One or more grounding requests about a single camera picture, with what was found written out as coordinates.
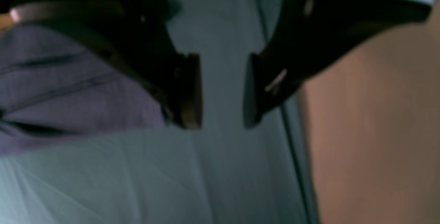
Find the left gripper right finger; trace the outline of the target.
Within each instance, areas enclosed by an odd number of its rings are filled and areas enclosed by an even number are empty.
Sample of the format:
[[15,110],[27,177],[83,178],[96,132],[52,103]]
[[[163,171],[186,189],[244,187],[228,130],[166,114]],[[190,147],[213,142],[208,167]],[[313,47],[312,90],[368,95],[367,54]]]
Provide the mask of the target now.
[[282,0],[272,37],[246,67],[243,123],[252,128],[308,79],[391,28],[425,22],[433,0]]

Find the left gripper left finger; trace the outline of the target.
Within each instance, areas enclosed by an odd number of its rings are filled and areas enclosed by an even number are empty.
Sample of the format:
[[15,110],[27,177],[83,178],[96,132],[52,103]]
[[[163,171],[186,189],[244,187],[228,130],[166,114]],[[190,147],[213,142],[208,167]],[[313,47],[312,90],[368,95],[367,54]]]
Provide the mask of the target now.
[[202,127],[201,60],[175,49],[171,0],[1,0],[1,13],[67,34],[140,83],[173,123]]

